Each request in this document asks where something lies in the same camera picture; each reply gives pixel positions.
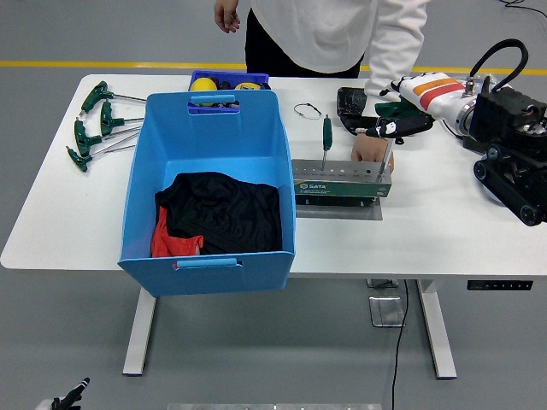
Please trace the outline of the person's right hand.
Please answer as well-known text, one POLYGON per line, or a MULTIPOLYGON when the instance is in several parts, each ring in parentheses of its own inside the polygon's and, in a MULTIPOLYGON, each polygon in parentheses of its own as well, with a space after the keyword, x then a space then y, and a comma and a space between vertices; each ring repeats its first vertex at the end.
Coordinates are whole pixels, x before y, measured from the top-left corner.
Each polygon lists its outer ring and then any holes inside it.
POLYGON ((238 0, 216 0, 214 5, 215 24, 226 34, 240 28, 238 0))

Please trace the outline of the person's left hand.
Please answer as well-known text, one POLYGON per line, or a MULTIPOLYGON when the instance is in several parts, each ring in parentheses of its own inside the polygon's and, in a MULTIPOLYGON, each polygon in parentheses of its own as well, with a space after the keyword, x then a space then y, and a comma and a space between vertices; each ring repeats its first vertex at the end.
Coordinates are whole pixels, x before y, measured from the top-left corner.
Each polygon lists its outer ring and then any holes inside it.
POLYGON ((388 140, 359 133, 353 143, 350 159, 352 161, 385 162, 385 152, 388 147, 388 140))

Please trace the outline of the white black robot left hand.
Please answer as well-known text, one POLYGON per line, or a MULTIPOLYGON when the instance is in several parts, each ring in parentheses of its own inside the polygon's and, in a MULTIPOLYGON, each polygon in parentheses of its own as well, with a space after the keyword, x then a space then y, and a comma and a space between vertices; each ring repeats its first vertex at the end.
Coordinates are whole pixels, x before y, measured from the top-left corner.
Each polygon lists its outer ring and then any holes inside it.
POLYGON ((36 410, 78 410, 82 394, 90 382, 89 378, 83 378, 73 389, 63 397, 44 399, 36 407, 36 410))

